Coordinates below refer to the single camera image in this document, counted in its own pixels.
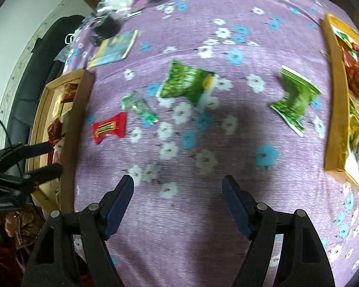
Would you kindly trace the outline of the left hand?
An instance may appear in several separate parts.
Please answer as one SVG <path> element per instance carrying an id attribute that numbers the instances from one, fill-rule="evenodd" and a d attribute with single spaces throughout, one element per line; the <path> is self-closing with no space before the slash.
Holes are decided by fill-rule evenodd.
<path id="1" fill-rule="evenodd" d="M 0 213 L 0 226 L 4 226 L 8 237 L 15 240 L 16 249 L 31 246 L 45 224 L 43 211 L 35 206 L 10 213 Z"/>

